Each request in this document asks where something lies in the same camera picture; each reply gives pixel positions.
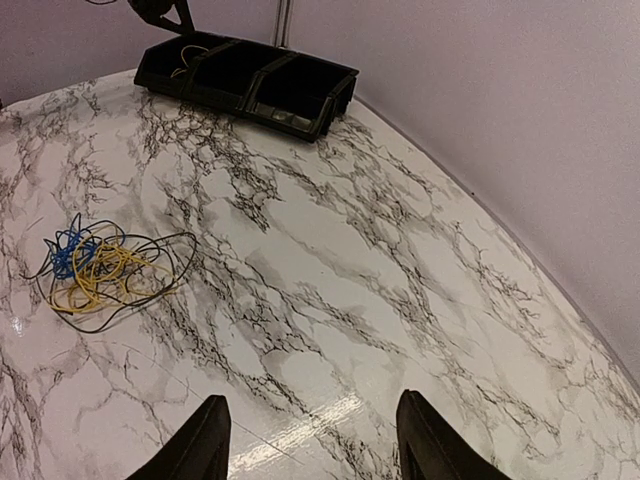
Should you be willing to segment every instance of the marble pattern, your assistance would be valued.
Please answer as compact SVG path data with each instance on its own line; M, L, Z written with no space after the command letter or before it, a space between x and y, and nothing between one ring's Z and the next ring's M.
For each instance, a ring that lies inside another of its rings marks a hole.
M132 85L0 112L0 477L125 478L210 394L230 478L399 478L421 391L514 479L640 478L640 402L478 205L358 102L314 145ZM180 291L83 336L32 282L76 212L189 230Z

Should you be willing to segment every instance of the tangled wire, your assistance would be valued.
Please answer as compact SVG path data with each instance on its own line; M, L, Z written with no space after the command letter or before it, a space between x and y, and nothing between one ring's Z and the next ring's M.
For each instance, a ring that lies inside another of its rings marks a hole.
M191 244L186 263L172 244L180 238ZM69 229L56 232L55 241L45 239L45 243L49 253L29 279L36 280L44 300L62 320L88 334L104 331L126 308L140 308L175 292L193 262L198 242L190 232L158 239L127 234L110 220L82 227L78 213ZM45 279L51 281L48 293L42 286ZM98 328L78 325L104 309L115 310ZM80 320L72 322L74 315Z

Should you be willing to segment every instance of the lavender wall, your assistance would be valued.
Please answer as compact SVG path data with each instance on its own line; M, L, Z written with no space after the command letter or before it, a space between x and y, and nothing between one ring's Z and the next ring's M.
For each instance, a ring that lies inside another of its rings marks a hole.
M277 0L190 0L200 30L269 42ZM145 48L171 33L151 27L126 3L83 0L3 2L0 98L5 105L101 75L134 68Z
M640 379L640 3L298 0L295 47L502 219Z

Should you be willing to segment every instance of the black plastic organizer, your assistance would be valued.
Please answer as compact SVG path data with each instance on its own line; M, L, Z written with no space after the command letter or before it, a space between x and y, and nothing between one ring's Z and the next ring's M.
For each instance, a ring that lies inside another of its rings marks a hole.
M134 83L313 142L346 112L357 75L309 55L195 32L149 48Z

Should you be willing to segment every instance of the blue cable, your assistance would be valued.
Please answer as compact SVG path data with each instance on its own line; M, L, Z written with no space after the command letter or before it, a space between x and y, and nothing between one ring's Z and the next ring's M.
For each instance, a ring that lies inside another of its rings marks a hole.
M91 227L82 228L80 213L77 213L76 216L73 217L71 225L67 230L56 232L55 242L47 239L44 240L47 247L49 247L49 259L52 264L53 275L56 279L65 280L75 277L72 263L73 254L85 237L91 235L90 228ZM78 254L76 254L78 268L82 268L91 261L100 244L99 240L98 238L91 238L84 241Z

